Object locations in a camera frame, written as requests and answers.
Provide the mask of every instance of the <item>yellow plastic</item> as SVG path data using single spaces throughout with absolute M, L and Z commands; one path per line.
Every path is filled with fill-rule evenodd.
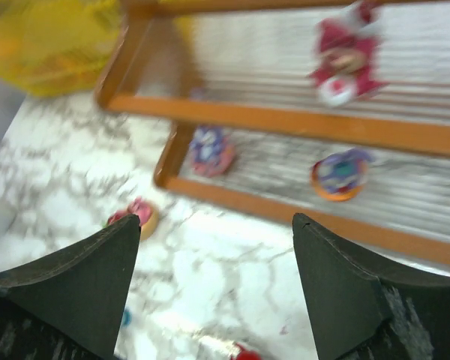
M 158 0 L 159 2 L 188 2 L 190 0 Z M 180 31 L 185 43 L 191 49 L 193 48 L 193 30 L 194 19 L 192 16 L 180 16 L 174 20 L 175 27 Z
M 37 96 L 90 89 L 121 21 L 116 0 L 0 0 L 0 78 Z

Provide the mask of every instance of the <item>spinning top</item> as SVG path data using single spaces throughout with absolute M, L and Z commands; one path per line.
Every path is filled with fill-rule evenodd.
M 212 177 L 225 173 L 235 157 L 235 149 L 221 127 L 199 126 L 190 143 L 193 171 Z
M 332 154 L 313 166 L 312 186 L 327 200 L 352 199 L 363 189 L 368 163 L 372 160 L 365 150 L 359 148 Z

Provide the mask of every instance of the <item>gray veined marble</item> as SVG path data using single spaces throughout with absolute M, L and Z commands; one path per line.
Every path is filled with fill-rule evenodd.
M 17 212 L 0 271 L 83 239 L 140 195 L 161 219 L 140 245 L 119 355 L 228 359 L 241 341 L 269 359 L 316 359 L 291 229 L 155 188 L 168 132 L 104 114 L 90 94 L 28 99 L 0 146 L 0 200 Z

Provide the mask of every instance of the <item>toy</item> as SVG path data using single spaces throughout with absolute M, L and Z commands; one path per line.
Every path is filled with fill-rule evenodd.
M 232 355 L 230 360 L 262 360 L 262 357 L 257 352 L 247 350 L 239 343 L 236 343 L 235 346 L 238 347 L 240 352 L 237 356 Z
M 225 173 L 235 157 L 235 149 L 220 127 L 199 126 L 190 143 L 193 171 L 201 176 Z
M 374 78 L 374 57 L 380 44 L 374 1 L 351 4 L 339 16 L 324 19 L 319 30 L 320 65 L 310 77 L 325 105 L 338 107 L 387 85 Z
M 368 163 L 371 161 L 372 157 L 359 148 L 332 154 L 313 166 L 312 185 L 315 191 L 327 200 L 352 199 L 362 190 Z
M 140 240 L 148 239 L 157 228 L 159 218 L 157 208 L 150 202 L 142 200 L 141 197 L 137 197 L 125 210 L 118 210 L 110 216 L 106 221 L 106 226 L 128 214 L 135 214 L 140 219 Z
M 132 314 L 131 312 L 125 308 L 123 310 L 123 316 L 121 317 L 121 326 L 126 328 L 132 322 Z

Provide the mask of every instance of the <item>round toy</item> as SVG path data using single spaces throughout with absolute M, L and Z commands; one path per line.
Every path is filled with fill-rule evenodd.
M 221 127 L 199 126 L 190 143 L 193 172 L 213 177 L 225 173 L 235 158 L 235 149 Z
M 332 76 L 318 89 L 319 99 L 330 107 L 339 107 L 357 95 L 356 83 L 351 76 Z
M 140 219 L 140 240 L 148 239 L 155 229 L 157 229 L 159 213 L 157 208 L 150 202 L 144 201 L 141 197 L 137 197 L 131 202 L 125 210 L 118 210 L 115 214 L 108 218 L 106 225 L 113 224 L 125 215 L 135 214 Z
M 352 199 L 363 189 L 368 163 L 372 160 L 366 151 L 358 148 L 332 154 L 313 166 L 312 186 L 327 200 Z

